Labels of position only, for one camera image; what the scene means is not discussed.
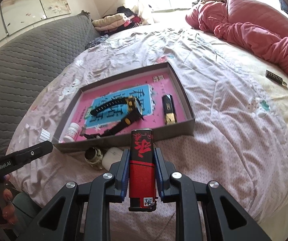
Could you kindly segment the person's left hand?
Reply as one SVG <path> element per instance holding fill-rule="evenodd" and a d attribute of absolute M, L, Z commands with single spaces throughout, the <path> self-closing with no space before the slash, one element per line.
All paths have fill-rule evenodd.
<path fill-rule="evenodd" d="M 2 185 L 2 195 L 1 197 L 3 198 L 4 202 L 5 202 L 5 206 L 3 207 L 2 211 L 2 217 L 4 220 L 7 221 L 6 224 L 2 224 L 1 227 L 4 229 L 11 229 L 15 226 L 15 224 L 18 222 L 18 218 L 15 214 L 15 207 L 12 204 L 12 200 L 13 200 L 13 194 L 11 193 L 11 191 L 9 189 L 7 189 L 5 187 L 5 184 L 9 182 L 11 176 L 10 174 L 7 174 L 3 177 L 3 183 Z"/>

